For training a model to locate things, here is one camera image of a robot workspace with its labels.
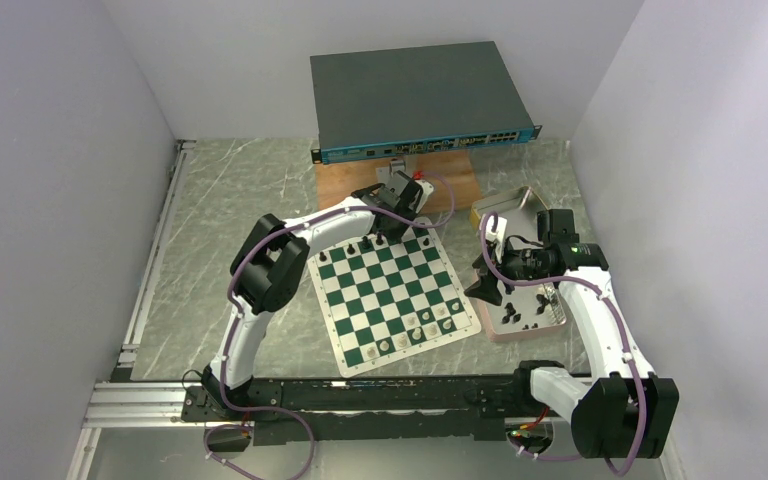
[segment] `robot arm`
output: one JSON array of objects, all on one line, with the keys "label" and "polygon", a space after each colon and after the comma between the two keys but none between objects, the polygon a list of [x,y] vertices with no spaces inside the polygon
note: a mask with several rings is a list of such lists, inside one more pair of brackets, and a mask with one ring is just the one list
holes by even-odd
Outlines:
[{"label": "robot arm", "polygon": [[[517,281],[563,278],[556,283],[578,325],[590,360],[592,385],[572,377],[563,365],[551,361],[522,362],[515,373],[520,393],[547,405],[569,422],[573,440],[585,458],[619,458],[628,454],[635,434],[641,402],[645,403],[646,430],[637,457],[660,454],[678,404],[672,379],[658,378],[628,330],[619,307],[616,311],[630,354],[624,354],[623,338],[607,304],[613,297],[611,275],[602,250],[579,242],[572,211],[548,210],[538,214],[541,248],[514,249],[504,236],[504,219],[493,235],[491,261],[504,277]],[[500,305],[498,279],[486,268],[483,256],[476,266],[479,281],[466,290],[468,296]],[[586,284],[598,287],[597,296]],[[643,383],[645,398],[637,398],[629,360]]]},{"label": "robot arm", "polygon": [[[221,386],[219,381],[224,356],[222,347],[205,369],[205,374],[208,374],[205,377],[209,378],[205,388],[211,397],[221,404],[219,388],[224,387],[231,403],[246,404],[247,384],[254,373],[254,358],[266,335],[269,321],[295,295],[308,258],[340,242],[369,233],[398,239],[408,228],[386,215],[359,208],[377,207],[412,220],[433,192],[431,183],[396,172],[387,185],[377,184],[358,190],[339,204],[311,215],[286,221],[271,214],[261,217],[232,262],[232,275],[243,258],[268,235],[286,228],[297,229],[269,242],[267,248],[257,252],[240,272],[234,285],[234,296],[245,308],[239,327],[230,339],[225,385]],[[329,212],[335,215],[312,222]],[[234,317],[240,313],[231,312],[222,346],[228,342]]]}]

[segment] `metal tray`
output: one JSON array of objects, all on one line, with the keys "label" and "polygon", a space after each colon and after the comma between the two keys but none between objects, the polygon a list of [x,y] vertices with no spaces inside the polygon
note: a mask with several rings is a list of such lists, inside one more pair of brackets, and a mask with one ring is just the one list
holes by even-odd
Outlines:
[{"label": "metal tray", "polygon": [[[507,235],[522,235],[529,240],[537,240],[537,212],[546,210],[546,204],[529,186],[499,193],[483,198],[472,205],[470,223],[477,230],[481,216],[495,211],[508,221]],[[502,291],[502,306],[497,307],[486,302],[473,301],[476,313],[484,325],[484,332],[491,342],[510,342],[542,335],[562,328],[567,321],[560,298],[551,284],[539,287],[515,288],[510,295]],[[541,303],[538,295],[543,295],[549,303],[543,313],[538,314]],[[514,323],[502,323],[505,305],[510,302],[522,318]]]}]

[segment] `marble floor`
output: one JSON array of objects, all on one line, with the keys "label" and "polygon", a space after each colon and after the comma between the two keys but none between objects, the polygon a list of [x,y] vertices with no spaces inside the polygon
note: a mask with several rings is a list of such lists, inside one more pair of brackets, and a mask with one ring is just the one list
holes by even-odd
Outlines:
[{"label": "marble floor", "polygon": [[[215,355],[230,313],[225,299],[229,265],[254,222],[267,212],[291,218],[317,208],[309,153],[314,144],[312,138],[196,144],[183,167],[186,184],[171,222],[134,380],[179,379],[189,368],[201,370]],[[549,206],[572,208],[582,240],[593,240],[566,142],[478,148],[470,151],[470,159],[484,195],[531,185]],[[461,282],[469,285],[479,245],[468,212],[457,212],[438,235]],[[589,371],[581,338],[568,322],[557,332],[519,342],[494,344],[480,333],[366,375],[509,373],[520,360],[529,359],[556,360],[572,372]],[[272,320],[255,375],[339,376],[307,274],[296,297]]]}]

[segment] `green and white chessboard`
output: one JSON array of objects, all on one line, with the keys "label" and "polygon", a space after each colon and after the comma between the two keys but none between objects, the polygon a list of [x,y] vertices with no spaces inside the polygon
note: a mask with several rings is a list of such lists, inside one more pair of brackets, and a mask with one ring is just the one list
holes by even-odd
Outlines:
[{"label": "green and white chessboard", "polygon": [[[416,220],[430,224],[427,218]],[[437,233],[361,238],[308,260],[340,374],[351,377],[475,335],[481,323]],[[353,245],[354,253],[349,253]]]}]

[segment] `black linear rail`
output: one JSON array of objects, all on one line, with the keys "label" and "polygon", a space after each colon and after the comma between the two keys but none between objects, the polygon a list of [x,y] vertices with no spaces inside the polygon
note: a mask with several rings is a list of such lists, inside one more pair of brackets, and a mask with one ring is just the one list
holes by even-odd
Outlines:
[{"label": "black linear rail", "polygon": [[[504,419],[534,417],[544,405],[517,398],[511,375],[363,379],[254,379],[250,406],[276,405],[296,412],[321,440],[472,436],[504,438]],[[184,422],[239,421],[200,386],[187,389]],[[394,411],[424,413],[388,413]],[[347,412],[358,412],[347,415]],[[259,445],[306,438],[296,422],[271,412],[252,415]]]}]

